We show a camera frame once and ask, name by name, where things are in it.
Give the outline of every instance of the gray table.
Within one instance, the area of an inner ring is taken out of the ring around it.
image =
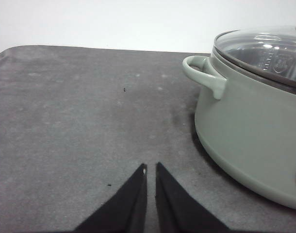
[[[23,46],[0,54],[0,233],[72,230],[141,163],[146,232],[155,164],[231,228],[296,232],[296,211],[246,189],[197,139],[188,53]]]

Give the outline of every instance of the cooking pot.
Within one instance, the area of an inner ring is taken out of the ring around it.
[[[256,193],[296,209],[296,26],[220,34],[210,57],[182,65],[202,85],[195,125],[212,159]]]

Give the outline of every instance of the glass lid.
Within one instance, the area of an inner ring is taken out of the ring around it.
[[[237,66],[296,88],[296,26],[223,33],[214,47]]]

